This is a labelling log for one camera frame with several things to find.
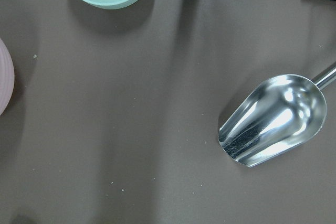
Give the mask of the pink bowl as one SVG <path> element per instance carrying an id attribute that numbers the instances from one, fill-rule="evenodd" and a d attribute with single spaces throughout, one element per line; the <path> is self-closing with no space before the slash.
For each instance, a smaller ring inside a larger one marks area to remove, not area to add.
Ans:
<path id="1" fill-rule="evenodd" d="M 12 97 L 15 82 L 14 65 L 9 51 L 1 40 L 1 114 Z"/>

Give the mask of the metal ice scoop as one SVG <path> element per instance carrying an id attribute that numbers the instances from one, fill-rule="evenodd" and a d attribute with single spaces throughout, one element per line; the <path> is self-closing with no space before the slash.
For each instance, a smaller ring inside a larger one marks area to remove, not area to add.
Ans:
<path id="1" fill-rule="evenodd" d="M 313 79 L 281 74 L 263 81 L 219 128 L 222 149 L 254 167 L 312 139 L 324 125 L 322 89 L 335 80 L 335 64 Z"/>

